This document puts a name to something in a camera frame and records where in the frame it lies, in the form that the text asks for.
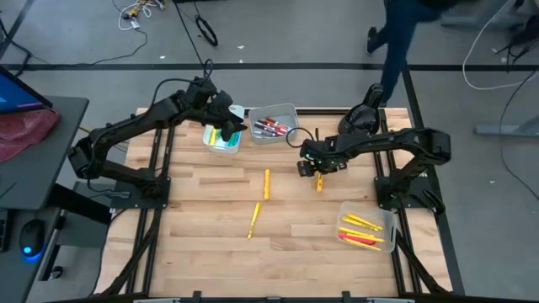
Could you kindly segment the grey plastic bin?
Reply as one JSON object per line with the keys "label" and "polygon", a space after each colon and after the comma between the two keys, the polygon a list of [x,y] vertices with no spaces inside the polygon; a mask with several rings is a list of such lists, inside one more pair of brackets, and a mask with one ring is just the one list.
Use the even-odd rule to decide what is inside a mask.
{"label": "grey plastic bin", "polygon": [[286,138],[290,140],[296,137],[296,132],[292,131],[290,135],[282,136],[264,136],[261,133],[256,134],[256,131],[261,132],[262,129],[257,127],[257,122],[269,118],[277,123],[295,128],[299,126],[299,120],[296,113],[296,107],[293,104],[277,104],[266,107],[258,107],[250,109],[248,112],[248,122],[253,141],[258,145],[267,145],[270,143],[286,142]]}

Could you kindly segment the black desk lamp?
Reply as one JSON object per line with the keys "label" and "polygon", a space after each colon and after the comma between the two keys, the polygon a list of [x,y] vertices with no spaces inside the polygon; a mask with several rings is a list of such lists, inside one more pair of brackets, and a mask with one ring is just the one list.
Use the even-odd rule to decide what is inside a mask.
{"label": "black desk lamp", "polygon": [[338,124],[338,133],[367,136],[374,135],[380,128],[379,107],[384,97],[383,86],[372,84],[363,101],[351,108]]}

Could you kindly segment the black desk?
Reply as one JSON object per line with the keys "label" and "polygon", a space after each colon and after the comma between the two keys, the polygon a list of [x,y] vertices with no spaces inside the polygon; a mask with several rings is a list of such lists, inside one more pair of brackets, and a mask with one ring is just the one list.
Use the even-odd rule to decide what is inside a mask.
{"label": "black desk", "polygon": [[89,100],[51,96],[60,119],[38,144],[0,163],[0,209],[38,210],[56,183]]}

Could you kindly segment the person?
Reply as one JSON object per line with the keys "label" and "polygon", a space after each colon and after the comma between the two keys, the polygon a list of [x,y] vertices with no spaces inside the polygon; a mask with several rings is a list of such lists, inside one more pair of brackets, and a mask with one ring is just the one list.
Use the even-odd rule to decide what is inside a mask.
{"label": "person", "polygon": [[384,45],[387,47],[380,81],[384,90],[380,106],[387,105],[406,66],[417,25],[438,20],[457,4],[458,0],[388,0],[384,26],[380,30],[371,27],[366,42],[366,53],[369,55]]}

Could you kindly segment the red cloth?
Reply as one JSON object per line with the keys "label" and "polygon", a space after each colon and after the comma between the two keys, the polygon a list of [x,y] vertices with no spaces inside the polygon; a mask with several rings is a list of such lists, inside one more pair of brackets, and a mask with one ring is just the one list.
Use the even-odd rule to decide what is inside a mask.
{"label": "red cloth", "polygon": [[25,148],[40,143],[59,119],[60,114],[53,109],[0,115],[0,162],[6,162]]}

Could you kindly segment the black computer mouse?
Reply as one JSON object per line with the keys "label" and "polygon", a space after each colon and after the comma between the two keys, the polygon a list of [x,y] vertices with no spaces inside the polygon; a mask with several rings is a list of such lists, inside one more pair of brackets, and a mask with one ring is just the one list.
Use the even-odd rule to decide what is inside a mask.
{"label": "black computer mouse", "polygon": [[40,219],[28,221],[19,234],[19,247],[26,258],[33,258],[41,253],[45,244],[45,223]]}

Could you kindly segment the clear plastic bin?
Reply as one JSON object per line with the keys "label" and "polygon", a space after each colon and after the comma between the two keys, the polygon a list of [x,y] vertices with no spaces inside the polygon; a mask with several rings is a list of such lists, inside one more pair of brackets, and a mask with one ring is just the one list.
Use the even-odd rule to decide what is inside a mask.
{"label": "clear plastic bin", "polygon": [[[359,226],[353,226],[348,223],[341,221],[341,217],[347,217],[347,214],[357,215],[367,221],[370,221],[374,224],[382,226],[382,230],[366,229]],[[337,215],[337,226],[336,226],[336,238],[339,242],[344,244],[351,245],[345,242],[343,239],[338,237],[339,226],[349,228],[355,231],[360,231],[368,234],[372,234],[374,237],[381,238],[384,242],[377,242],[374,246],[379,247],[381,251],[375,251],[379,253],[391,253],[394,251],[396,246],[395,236],[397,233],[397,219],[396,216],[388,210],[383,210],[375,206],[366,206],[359,203],[352,203],[345,201],[340,209],[339,214]]]}

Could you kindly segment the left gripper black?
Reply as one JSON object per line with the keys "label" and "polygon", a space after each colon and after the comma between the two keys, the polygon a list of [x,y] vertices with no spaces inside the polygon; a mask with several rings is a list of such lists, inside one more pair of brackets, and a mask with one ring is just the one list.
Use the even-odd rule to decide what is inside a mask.
{"label": "left gripper black", "polygon": [[244,125],[244,112],[242,110],[230,111],[232,105],[231,96],[221,90],[208,104],[205,116],[206,123],[221,129],[221,138],[230,141],[235,131],[244,131],[248,127]]}

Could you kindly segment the slim red marker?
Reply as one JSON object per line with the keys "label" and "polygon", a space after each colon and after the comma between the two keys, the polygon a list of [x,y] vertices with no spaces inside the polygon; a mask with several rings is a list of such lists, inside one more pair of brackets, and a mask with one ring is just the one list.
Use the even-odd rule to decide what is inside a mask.
{"label": "slim red marker", "polygon": [[346,235],[346,234],[338,234],[338,237],[343,239],[344,241],[353,241],[353,242],[359,242],[359,243],[362,243],[362,244],[365,244],[365,245],[368,245],[368,246],[373,246],[376,244],[376,241],[374,240],[371,240],[371,239],[366,239],[366,238],[361,238],[361,237],[355,237],[355,236],[350,236],[350,235]]}

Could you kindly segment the grey desk foot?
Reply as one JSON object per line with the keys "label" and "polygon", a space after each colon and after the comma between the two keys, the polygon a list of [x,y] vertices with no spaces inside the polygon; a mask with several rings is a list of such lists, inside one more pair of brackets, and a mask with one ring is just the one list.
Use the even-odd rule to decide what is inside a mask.
{"label": "grey desk foot", "polygon": [[521,125],[505,125],[499,122],[493,124],[479,124],[474,128],[474,133],[481,136],[513,136],[513,137],[536,137],[539,138],[539,115]]}
{"label": "grey desk foot", "polygon": [[479,0],[471,6],[472,11],[467,13],[459,13],[459,10],[465,8],[465,4],[458,4],[444,13],[440,22],[446,27],[477,29],[487,24],[496,28],[510,27],[522,23],[522,17],[516,12],[514,2],[515,0]]}

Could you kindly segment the laptop with blue screen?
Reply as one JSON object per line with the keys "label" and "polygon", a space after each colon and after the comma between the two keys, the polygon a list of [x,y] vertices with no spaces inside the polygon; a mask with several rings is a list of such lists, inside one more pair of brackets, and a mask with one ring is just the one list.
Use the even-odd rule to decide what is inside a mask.
{"label": "laptop with blue screen", "polygon": [[0,66],[0,114],[51,109],[52,102]]}

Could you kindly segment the magenta and white marker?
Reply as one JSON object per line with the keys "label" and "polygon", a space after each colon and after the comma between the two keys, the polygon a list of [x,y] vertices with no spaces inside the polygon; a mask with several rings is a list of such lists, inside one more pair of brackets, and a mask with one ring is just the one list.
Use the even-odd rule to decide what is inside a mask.
{"label": "magenta and white marker", "polygon": [[272,136],[282,136],[282,133],[280,133],[279,131],[277,131],[275,128],[272,128],[268,125],[265,125],[265,124],[261,124],[261,123],[256,123],[254,125],[256,128],[260,129],[260,130],[263,130],[265,132],[268,132],[268,133],[271,133]]}

